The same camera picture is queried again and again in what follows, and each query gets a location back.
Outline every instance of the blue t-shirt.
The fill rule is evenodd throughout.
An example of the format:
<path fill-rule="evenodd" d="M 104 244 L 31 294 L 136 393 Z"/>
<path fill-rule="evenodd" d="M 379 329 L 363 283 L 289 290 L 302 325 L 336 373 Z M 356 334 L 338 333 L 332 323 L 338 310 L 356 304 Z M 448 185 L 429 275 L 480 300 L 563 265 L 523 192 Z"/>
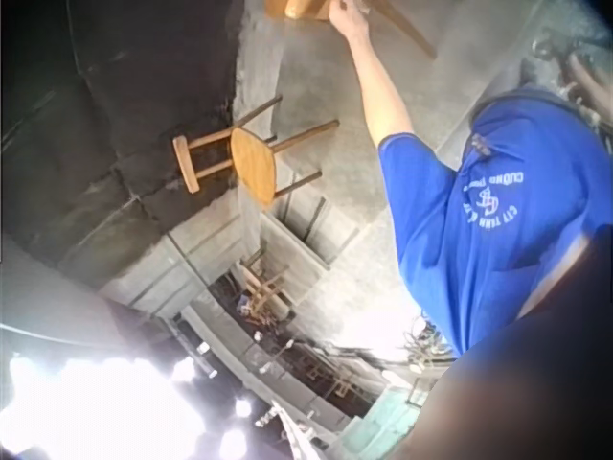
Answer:
<path fill-rule="evenodd" d="M 456 354 L 513 322 L 581 234 L 612 222 L 612 163 L 574 114 L 500 101 L 454 172 L 411 134 L 379 146 L 400 274 Z"/>

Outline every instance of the wooden chair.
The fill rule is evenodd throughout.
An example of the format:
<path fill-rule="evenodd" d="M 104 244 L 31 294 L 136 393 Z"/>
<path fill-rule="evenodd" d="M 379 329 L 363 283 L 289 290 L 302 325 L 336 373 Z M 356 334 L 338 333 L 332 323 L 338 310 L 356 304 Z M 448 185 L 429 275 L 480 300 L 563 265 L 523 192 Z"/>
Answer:
<path fill-rule="evenodd" d="M 266 13 L 273 18 L 329 20 L 329 0 L 265 0 Z M 362 0 L 410 36 L 432 59 L 437 57 L 434 47 L 413 23 L 390 3 L 390 0 Z"/>
<path fill-rule="evenodd" d="M 275 198 L 286 195 L 322 176 L 321 171 L 319 171 L 277 191 L 275 154 L 289 149 L 309 137 L 338 127 L 340 125 L 338 120 L 313 127 L 274 146 L 267 144 L 252 132 L 242 128 L 281 99 L 282 96 L 271 99 L 220 132 L 209 134 L 191 142 L 188 142 L 185 136 L 178 136 L 172 140 L 174 153 L 190 193 L 195 194 L 200 190 L 198 179 L 234 166 L 237 170 L 238 179 L 246 186 L 253 198 L 266 208 L 272 204 Z M 196 172 L 193 168 L 191 150 L 228 138 L 230 138 L 232 158 Z"/>

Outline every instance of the wire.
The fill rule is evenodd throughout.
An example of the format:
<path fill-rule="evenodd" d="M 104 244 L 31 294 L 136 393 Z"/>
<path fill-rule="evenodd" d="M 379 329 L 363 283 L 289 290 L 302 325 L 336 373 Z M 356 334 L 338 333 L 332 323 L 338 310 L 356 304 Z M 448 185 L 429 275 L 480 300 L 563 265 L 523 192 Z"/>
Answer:
<path fill-rule="evenodd" d="M 55 337 L 50 337 L 48 335 L 43 335 L 41 333 L 31 333 L 29 331 L 25 331 L 23 329 L 19 329 L 19 328 L 15 328 L 13 326 L 9 326 L 8 324 L 4 324 L 4 323 L 0 323 L 0 329 L 3 329 L 5 331 L 9 331 L 11 333 L 15 333 L 15 334 L 21 334 L 21 335 L 26 335 L 27 337 L 33 337 L 33 338 L 38 338 L 40 340 L 47 340 L 49 342 L 55 342 L 55 343 L 63 343 L 66 345 L 75 345 L 78 347 L 84 347 L 84 348 L 94 348 L 97 350 L 108 350 L 108 351 L 126 351 L 126 349 L 124 347 L 120 347 L 120 346 L 116 346 L 116 347 L 108 347 L 108 346 L 102 346 L 99 344 L 95 344 L 95 343 L 87 343 L 87 342 L 78 342 L 75 340 L 66 340 L 63 338 L 55 338 Z"/>

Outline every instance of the shirt sleeve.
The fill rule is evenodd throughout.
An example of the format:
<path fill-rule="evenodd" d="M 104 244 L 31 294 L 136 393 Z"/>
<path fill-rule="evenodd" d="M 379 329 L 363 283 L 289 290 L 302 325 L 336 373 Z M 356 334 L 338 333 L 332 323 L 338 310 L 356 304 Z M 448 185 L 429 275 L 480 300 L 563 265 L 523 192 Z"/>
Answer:
<path fill-rule="evenodd" d="M 407 247 L 414 256 L 415 251 L 436 250 L 438 254 L 455 172 L 413 134 L 384 139 L 379 145 L 379 160 L 392 210 L 398 261 L 402 264 Z M 422 263 L 424 256 L 418 257 Z"/>

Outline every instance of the person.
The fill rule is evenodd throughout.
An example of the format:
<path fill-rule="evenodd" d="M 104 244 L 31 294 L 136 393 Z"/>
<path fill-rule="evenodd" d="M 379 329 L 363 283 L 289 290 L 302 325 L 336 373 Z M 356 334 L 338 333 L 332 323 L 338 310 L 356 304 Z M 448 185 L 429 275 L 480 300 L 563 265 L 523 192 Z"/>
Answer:
<path fill-rule="evenodd" d="M 332 0 L 378 146 L 400 274 L 459 356 L 534 309 L 612 222 L 611 160 L 577 111 L 524 86 L 480 101 L 455 172 L 414 130 L 355 0 Z"/>
<path fill-rule="evenodd" d="M 612 235 L 451 365 L 390 460 L 612 458 Z"/>

